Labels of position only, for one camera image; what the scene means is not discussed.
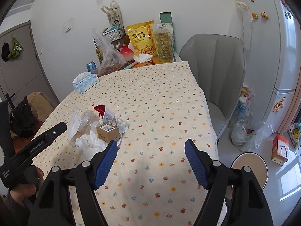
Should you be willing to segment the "left hand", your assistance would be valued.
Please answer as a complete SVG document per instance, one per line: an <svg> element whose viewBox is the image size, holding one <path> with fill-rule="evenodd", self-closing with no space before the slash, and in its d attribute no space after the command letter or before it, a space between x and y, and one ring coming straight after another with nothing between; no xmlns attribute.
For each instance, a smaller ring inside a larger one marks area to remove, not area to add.
<svg viewBox="0 0 301 226"><path fill-rule="evenodd" d="M24 201L35 193L36 186L34 184L18 184L10 190L9 195L17 204L25 208Z"/></svg>

